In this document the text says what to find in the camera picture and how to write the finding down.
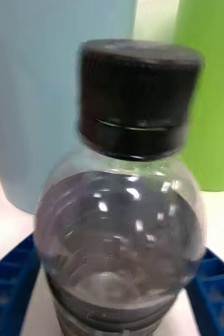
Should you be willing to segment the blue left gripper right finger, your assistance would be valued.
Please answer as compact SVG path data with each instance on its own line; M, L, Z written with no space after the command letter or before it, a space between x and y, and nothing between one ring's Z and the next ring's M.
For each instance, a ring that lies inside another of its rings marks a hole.
M224 335L224 262L207 249L186 291L201 335Z

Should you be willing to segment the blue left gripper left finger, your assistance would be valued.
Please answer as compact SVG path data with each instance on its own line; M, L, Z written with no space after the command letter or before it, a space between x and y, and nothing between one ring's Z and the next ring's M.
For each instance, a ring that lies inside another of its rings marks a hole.
M0 335L20 335L39 269L33 235L0 260Z

